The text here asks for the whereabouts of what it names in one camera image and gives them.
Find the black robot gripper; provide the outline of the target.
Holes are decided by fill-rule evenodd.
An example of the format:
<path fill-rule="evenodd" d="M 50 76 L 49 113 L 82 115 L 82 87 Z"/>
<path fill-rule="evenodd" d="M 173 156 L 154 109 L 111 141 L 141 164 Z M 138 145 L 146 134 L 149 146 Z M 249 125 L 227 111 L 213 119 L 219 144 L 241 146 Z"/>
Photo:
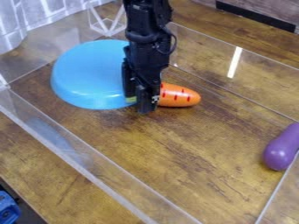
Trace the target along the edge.
<path fill-rule="evenodd" d="M 137 96 L 137 111 L 147 114 L 157 110 L 161 99 L 162 71 L 169 67 L 174 52 L 170 39 L 138 43 L 125 47 L 122 78 L 126 98 Z"/>

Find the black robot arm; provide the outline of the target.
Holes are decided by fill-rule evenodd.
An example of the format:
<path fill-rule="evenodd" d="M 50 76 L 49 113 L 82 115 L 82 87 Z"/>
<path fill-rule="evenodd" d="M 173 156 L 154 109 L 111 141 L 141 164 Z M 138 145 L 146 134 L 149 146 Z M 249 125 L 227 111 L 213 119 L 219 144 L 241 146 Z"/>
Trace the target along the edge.
<path fill-rule="evenodd" d="M 167 29 L 173 20 L 169 0 L 125 0 L 127 17 L 122 78 L 126 100 L 135 103 L 137 111 L 147 114 L 157 110 L 162 71 L 170 65 L 177 44 Z"/>

